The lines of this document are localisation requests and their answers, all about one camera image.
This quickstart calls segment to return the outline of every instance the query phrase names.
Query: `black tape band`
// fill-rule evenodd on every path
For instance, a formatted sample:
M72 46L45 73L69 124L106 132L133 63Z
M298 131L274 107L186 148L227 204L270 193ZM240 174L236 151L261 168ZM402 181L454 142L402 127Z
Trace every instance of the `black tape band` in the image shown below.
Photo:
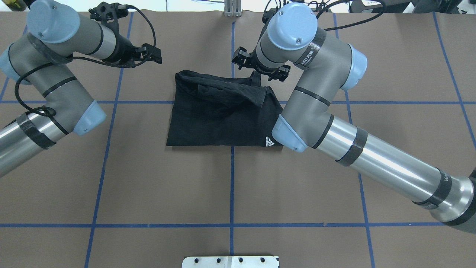
M69 83L71 81L74 81L74 80L77 80L76 77L74 76L71 76L69 78L66 78L65 80L61 81L61 82L58 82L56 85L50 87L49 89L47 89L45 92L43 92L43 98L46 98L46 96L48 96L51 92L55 91L55 89L61 87L62 85L66 84L66 83Z
M307 89L305 89L305 88L302 88L302 87L298 87L298 86L297 86L297 87L294 88L294 90L297 90L297 91L302 92L302 93L304 93L304 94L306 94L306 95L309 95L309 96L315 98L316 100L318 100L318 101L324 103L324 104L327 105L327 106L330 106L330 104L331 104L330 101L324 99L323 97L321 97L321 96L317 95L316 93L314 93L314 92L312 92L312 91L309 91L309 90L307 90Z
M319 145L321 145L321 142L324 140L324 138L326 137L327 133L329 132L329 129L330 127L332 126L332 122L334 121L334 115L331 114L330 115L330 118L329 118L329 122L327 123L327 126L326 126L326 129L324 130L324 132L322 133L321 137L319 138L319 140L316 142L316 144L312 147L313 149L316 149L317 147L319 147Z
M91 53L89 53L89 54L86 54L86 55L92 55L92 54L98 52L98 50L99 50L99 49L101 48L101 46L102 46L102 41L104 40L104 30L102 29L101 25L98 24L98 26L99 26L99 29L101 29L101 40L99 41L99 45L98 45L98 47L97 47L93 52L91 52Z
M438 170L440 171L440 184L438 184L435 192L430 198L423 202L412 201L415 205L419 205L424 209L435 209L448 197L449 191L451 190L452 178L448 173L440 169Z
M347 153L339 160L336 160L337 163L343 166L350 166L352 165L357 158L362 154L364 151L364 146L367 143L368 133L364 129L357 127L356 137L352 142Z
M474 179L473 177L470 177L469 179L473 183L473 190L476 189L476 179ZM473 200L471 200L471 204L469 204L469 207L461 216L459 216L458 218L452 221L447 221L442 223L448 226L460 225L462 223L465 223L469 219L471 219L471 217L473 217L475 213L476 213L476 196L473 196Z
M23 131L23 133L39 147L47 150L56 144L56 142L50 140L45 134L38 131L38 128L35 127L35 125L28 118L26 113L23 113L17 118L17 124Z
M327 32L321 28L318 28L314 39L308 45L306 51L302 54L299 60L294 62L294 65L303 70L309 69L308 65L311 64L319 50L321 50L321 47L326 40L326 36Z

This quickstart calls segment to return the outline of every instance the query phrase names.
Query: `black cloth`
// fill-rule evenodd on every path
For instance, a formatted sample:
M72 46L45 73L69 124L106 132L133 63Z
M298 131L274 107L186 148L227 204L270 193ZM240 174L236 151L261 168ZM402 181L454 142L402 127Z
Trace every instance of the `black cloth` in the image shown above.
M223 78L175 74L175 101L167 146L281 146L271 131L283 110L261 75Z

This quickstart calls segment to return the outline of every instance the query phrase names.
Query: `robotic arm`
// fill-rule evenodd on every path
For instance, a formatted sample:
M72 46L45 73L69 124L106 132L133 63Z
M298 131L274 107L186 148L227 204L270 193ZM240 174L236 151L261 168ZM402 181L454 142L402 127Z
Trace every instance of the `robotic arm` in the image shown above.
M91 19L99 24L53 0L38 0L31 5L27 16L29 32L0 56L0 68L17 82L17 99L29 109L0 131L0 177L70 132L84 135L105 120L101 107L65 65L73 59L92 60L73 57L73 52L90 55L103 61L98 63L113 67L162 62L160 49L155 47L155 34L153 45L141 47L133 46L119 34L117 19L127 16L128 8L134 7L102 2L89 10ZM18 95L20 83L33 84L47 103L36 109L27 107Z
M240 47L233 59L240 68L280 81L287 77L287 61L304 72L273 128L278 142L297 152L318 149L408 197L443 224L476 234L476 172L450 176L329 114L338 90L362 78L367 58L318 28L312 10L300 3L279 9L255 50L248 54Z

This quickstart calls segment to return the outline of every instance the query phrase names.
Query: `light blue joint cap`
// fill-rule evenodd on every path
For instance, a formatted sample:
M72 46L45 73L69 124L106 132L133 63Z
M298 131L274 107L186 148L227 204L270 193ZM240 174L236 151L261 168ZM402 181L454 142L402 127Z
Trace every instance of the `light blue joint cap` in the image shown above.
M355 49L351 44L347 45L350 46L352 51L352 63L350 64L349 76L344 85L340 88L343 90L349 90L355 87L367 70L367 57L362 54L362 52Z
M317 32L317 19L305 4L291 3L278 10L268 25L271 42L283 50L307 47Z
M104 122L105 119L106 114L101 109L101 106L99 106L97 101L93 101L74 127L73 132L78 134L78 136L83 136Z
M13 81L16 82L16 81L18 81L18 79L20 79L20 75L17 74L17 72L15 71L15 69L13 68L13 66L11 65L11 62L10 62L9 51L10 51L11 45L8 46L8 48L0 56L0 69L6 74L6 76L8 78L10 78L10 79L12 79ZM21 81L21 84L31 85L31 83L28 82L25 79L23 79L23 81Z
M36 0L27 15L28 30L46 43L63 43L79 29L79 14L53 0Z
M282 115L279 115L271 134L279 143L296 152L302 153L307 148L307 144L286 122Z

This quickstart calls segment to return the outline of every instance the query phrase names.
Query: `metal mounting plate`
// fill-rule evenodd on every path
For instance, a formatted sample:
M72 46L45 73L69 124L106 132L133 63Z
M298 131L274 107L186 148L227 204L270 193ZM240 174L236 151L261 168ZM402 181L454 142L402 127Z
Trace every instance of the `metal mounting plate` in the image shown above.
M182 268L279 268L279 257L278 256L187 257L182 262Z

